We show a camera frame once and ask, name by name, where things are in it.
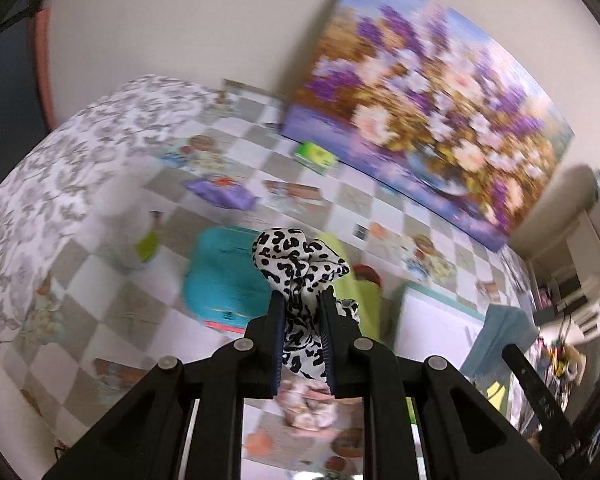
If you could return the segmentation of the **lime green cloth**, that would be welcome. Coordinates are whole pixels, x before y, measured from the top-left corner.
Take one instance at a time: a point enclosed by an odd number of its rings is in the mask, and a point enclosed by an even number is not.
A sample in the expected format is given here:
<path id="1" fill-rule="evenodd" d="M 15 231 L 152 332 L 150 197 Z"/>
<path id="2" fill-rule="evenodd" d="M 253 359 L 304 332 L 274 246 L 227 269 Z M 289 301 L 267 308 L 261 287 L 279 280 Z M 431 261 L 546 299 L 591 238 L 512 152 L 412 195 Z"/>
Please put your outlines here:
<path id="1" fill-rule="evenodd" d="M 336 297 L 342 301 L 354 300 L 358 304 L 358 319 L 360 320 L 361 333 L 375 340 L 380 340 L 382 287 L 371 282 L 358 281 L 352 271 L 356 266 L 347 256 L 346 251 L 332 234 L 323 232 L 317 238 L 332 248 L 336 254 L 343 258 L 350 268 L 350 272 L 343 278 L 334 281 Z"/>

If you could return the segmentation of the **leopard print scrunchie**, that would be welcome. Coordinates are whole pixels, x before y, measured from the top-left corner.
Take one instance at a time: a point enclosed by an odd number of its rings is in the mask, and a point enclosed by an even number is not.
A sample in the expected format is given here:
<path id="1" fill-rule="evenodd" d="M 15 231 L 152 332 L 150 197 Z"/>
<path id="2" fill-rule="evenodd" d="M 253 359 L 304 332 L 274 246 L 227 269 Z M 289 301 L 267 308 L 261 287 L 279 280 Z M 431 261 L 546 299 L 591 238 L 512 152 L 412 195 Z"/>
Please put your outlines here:
<path id="1" fill-rule="evenodd" d="M 292 374 L 324 382 L 317 297 L 350 268 L 318 238 L 297 228 L 262 231 L 252 244 L 252 262 L 286 300 L 283 364 Z"/>

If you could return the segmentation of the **teal felt pouch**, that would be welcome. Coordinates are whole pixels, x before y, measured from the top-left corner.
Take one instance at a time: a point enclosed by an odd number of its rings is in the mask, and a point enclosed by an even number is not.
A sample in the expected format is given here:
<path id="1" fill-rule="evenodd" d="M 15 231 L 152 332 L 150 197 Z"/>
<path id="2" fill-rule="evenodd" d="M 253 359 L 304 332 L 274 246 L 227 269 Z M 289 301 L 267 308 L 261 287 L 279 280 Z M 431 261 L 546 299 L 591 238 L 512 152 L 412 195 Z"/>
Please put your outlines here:
<path id="1" fill-rule="evenodd" d="M 268 312 L 272 289 L 252 263 L 258 235 L 241 226 L 214 226 L 198 235 L 182 297 L 204 325 L 242 333 L 251 320 Z"/>

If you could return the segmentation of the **light blue face mask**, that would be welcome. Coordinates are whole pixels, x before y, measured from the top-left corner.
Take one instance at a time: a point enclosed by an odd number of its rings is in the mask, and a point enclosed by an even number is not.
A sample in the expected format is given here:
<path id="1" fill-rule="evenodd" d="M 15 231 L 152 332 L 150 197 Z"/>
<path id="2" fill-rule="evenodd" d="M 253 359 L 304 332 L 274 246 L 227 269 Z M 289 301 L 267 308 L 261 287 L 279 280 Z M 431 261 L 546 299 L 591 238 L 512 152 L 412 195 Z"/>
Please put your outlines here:
<path id="1" fill-rule="evenodd" d="M 490 304 L 460 372 L 481 391 L 488 390 L 494 382 L 504 385 L 510 369 L 502 358 L 503 349 L 514 344 L 522 353 L 527 352 L 538 336 L 538 329 L 523 310 Z"/>

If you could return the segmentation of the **red tape roll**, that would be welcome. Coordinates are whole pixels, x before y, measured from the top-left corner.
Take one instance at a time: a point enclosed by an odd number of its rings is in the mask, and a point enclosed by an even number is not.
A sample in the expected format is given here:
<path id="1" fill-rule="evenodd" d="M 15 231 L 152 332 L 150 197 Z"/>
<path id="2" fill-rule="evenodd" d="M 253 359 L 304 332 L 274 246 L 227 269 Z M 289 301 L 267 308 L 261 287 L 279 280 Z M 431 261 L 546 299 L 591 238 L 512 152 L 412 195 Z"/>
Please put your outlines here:
<path id="1" fill-rule="evenodd" d="M 352 271 L 358 281 L 371 282 L 378 287 L 382 284 L 380 275 L 370 266 L 366 266 L 366 264 L 357 264 L 352 268 Z"/>

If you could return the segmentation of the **pink floral fabric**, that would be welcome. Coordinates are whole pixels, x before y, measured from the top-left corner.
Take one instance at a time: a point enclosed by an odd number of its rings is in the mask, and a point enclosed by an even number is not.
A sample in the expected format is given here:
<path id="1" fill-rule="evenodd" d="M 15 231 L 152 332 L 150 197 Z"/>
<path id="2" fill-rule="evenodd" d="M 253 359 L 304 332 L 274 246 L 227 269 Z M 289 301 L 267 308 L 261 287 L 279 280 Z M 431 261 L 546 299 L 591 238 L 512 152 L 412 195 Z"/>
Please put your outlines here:
<path id="1" fill-rule="evenodd" d="M 284 379 L 275 398 L 291 427 L 317 432 L 338 418 L 338 403 L 328 385 L 313 379 Z"/>

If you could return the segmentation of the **white tray teal rim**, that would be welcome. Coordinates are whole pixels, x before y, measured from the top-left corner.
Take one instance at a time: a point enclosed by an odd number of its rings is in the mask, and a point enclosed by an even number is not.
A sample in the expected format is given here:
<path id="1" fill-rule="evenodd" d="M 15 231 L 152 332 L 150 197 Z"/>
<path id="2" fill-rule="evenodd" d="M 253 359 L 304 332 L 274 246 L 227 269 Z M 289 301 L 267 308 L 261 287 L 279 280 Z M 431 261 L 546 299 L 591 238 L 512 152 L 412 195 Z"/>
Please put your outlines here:
<path id="1" fill-rule="evenodd" d="M 407 282 L 400 291 L 400 309 L 393 325 L 393 352 L 415 361 L 442 356 L 460 370 L 485 315 L 425 285 Z M 488 390 L 479 391 L 513 425 L 518 424 L 522 393 L 512 372 L 504 385 L 494 382 Z"/>

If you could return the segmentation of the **purple cloth pouch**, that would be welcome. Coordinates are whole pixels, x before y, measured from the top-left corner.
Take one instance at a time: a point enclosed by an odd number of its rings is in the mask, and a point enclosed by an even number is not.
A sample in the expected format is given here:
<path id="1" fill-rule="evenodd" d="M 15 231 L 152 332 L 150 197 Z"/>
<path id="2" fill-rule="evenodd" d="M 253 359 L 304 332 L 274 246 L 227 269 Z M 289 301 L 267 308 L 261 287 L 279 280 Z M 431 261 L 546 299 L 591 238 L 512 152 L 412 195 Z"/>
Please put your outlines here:
<path id="1" fill-rule="evenodd" d="M 201 177 L 188 180 L 184 185 L 189 192 L 223 209 L 250 211 L 257 203 L 257 197 L 248 188 L 227 176 Z"/>

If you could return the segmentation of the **green tissue pack by painting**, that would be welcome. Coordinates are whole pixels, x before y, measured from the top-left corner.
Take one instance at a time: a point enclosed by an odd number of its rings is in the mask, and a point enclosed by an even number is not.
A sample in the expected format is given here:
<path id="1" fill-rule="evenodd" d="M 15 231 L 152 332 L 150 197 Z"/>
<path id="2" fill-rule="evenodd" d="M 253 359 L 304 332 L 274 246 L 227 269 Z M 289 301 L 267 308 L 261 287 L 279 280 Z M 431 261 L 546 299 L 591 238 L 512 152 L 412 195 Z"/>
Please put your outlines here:
<path id="1" fill-rule="evenodd" d="M 338 162 L 337 156 L 313 142 L 299 144 L 294 159 L 318 174 L 327 174 Z"/>

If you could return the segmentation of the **checkered printed table mat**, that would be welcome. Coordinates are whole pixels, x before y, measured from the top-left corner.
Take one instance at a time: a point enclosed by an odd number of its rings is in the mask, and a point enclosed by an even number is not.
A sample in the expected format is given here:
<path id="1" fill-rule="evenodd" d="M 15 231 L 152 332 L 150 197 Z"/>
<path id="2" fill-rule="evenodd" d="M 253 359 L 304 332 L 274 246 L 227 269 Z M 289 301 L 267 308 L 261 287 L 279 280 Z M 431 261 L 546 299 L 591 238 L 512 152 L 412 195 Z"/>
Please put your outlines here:
<path id="1" fill-rule="evenodd" d="M 245 407 L 253 478 L 322 458 L 357 474 L 355 400 L 324 383 L 318 296 L 364 335 L 463 362 L 491 302 L 491 252 L 349 167 L 314 174 L 278 134 L 279 100 L 159 76 L 127 82 L 45 138 L 0 184 L 0 364 L 60 446 L 163 356 L 211 356 L 288 300 L 283 385 Z"/>

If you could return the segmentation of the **white pill bottle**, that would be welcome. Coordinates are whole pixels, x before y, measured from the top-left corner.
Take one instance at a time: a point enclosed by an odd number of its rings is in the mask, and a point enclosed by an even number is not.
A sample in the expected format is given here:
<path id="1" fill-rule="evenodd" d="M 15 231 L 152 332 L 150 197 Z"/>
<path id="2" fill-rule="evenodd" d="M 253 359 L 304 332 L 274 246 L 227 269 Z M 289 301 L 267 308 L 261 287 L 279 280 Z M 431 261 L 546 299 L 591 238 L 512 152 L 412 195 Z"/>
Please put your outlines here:
<path id="1" fill-rule="evenodd" d="M 93 197 L 92 213 L 118 266 L 137 270 L 155 257 L 158 220 L 137 171 L 123 166 L 107 180 Z"/>

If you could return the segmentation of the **floral canvas painting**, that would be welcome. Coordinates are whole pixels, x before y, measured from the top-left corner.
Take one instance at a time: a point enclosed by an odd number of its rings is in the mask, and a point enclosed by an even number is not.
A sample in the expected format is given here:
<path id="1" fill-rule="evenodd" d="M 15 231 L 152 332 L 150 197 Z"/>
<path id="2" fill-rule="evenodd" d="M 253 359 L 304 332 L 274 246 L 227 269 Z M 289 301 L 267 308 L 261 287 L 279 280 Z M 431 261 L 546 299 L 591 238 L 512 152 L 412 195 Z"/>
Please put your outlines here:
<path id="1" fill-rule="evenodd" d="M 434 0 L 337 0 L 283 134 L 498 250 L 573 133 L 533 77 Z"/>

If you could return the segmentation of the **cream wooden shelf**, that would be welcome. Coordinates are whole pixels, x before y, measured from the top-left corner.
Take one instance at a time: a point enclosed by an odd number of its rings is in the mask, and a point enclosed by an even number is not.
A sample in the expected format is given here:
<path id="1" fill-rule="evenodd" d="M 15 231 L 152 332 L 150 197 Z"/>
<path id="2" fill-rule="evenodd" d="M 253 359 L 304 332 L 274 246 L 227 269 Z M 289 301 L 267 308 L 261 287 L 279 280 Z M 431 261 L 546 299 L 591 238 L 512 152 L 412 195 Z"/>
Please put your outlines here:
<path id="1" fill-rule="evenodd" d="M 579 165 L 557 180 L 526 250 L 534 324 L 547 341 L 600 337 L 600 171 Z"/>

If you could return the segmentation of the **grey floral tablecloth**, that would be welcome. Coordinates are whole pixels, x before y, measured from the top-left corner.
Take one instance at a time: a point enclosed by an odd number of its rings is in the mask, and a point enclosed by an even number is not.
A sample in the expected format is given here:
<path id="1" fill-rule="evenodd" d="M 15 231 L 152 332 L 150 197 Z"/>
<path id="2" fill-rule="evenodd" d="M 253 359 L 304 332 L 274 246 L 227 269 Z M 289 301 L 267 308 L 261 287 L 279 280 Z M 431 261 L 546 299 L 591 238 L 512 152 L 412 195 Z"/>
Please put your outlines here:
<path id="1" fill-rule="evenodd" d="M 22 329 L 35 289 L 102 185 L 173 139 L 213 96 L 201 84 L 141 76 L 79 110 L 18 162 L 0 184 L 0 344 Z"/>

